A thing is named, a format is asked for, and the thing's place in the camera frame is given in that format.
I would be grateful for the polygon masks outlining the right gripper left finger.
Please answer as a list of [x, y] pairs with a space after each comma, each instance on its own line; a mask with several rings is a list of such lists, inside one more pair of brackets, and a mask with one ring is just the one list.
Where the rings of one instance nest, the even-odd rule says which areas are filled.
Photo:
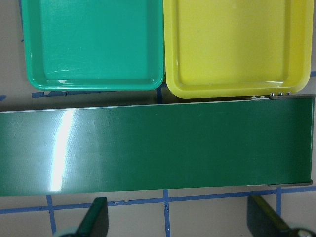
[[74, 231], [60, 232], [59, 237], [106, 237], [109, 231], [108, 201], [97, 197]]

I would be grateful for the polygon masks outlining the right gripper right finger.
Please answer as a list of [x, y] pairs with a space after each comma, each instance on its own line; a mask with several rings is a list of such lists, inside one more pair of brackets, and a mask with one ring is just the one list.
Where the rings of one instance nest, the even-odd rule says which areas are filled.
[[247, 198], [247, 227], [254, 237], [314, 237], [306, 228], [291, 228], [260, 196]]

